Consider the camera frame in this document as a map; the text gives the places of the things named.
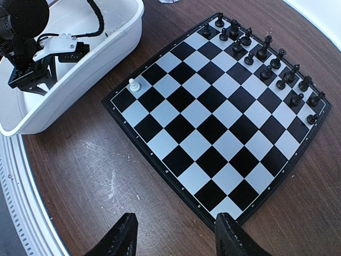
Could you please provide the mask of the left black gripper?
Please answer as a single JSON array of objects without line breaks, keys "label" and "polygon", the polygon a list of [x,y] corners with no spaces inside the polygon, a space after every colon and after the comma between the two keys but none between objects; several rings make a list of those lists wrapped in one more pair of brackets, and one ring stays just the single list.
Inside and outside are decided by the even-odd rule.
[{"label": "left black gripper", "polygon": [[13,68],[8,85],[13,89],[17,87],[23,92],[45,95],[47,91],[38,85],[45,84],[50,90],[57,81],[55,56],[48,55],[29,64],[24,70]]}]

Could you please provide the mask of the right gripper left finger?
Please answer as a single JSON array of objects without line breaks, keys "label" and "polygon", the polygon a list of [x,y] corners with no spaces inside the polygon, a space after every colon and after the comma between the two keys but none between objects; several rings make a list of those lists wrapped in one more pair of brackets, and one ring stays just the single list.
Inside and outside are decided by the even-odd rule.
[{"label": "right gripper left finger", "polygon": [[85,255],[136,255],[137,230],[135,213],[125,213]]}]

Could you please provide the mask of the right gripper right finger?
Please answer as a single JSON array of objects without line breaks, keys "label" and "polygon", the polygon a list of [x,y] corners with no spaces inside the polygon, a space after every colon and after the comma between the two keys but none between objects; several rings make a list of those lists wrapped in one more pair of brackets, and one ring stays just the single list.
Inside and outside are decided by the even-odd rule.
[{"label": "right gripper right finger", "polygon": [[215,243],[217,255],[271,255],[228,213],[219,213],[216,217]]}]

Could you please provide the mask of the white chess pawn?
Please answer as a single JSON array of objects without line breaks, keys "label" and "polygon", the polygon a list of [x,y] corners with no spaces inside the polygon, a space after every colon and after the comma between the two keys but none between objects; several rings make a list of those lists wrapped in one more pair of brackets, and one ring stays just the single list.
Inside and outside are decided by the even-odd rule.
[{"label": "white chess pawn", "polygon": [[136,92],[138,92],[138,91],[140,90],[141,85],[140,85],[140,83],[137,82],[135,79],[130,78],[130,79],[128,80],[128,82],[129,82],[129,89],[130,89],[132,92],[136,93]]}]

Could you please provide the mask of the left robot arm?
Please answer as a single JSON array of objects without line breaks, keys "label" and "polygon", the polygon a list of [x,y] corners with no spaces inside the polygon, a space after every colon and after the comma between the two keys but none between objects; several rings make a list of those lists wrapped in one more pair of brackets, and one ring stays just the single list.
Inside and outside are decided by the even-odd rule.
[{"label": "left robot arm", "polygon": [[45,95],[38,84],[51,89],[57,82],[52,55],[34,60],[42,49],[35,37],[45,29],[49,16],[47,1],[1,1],[1,56],[13,66],[8,81],[11,88]]}]

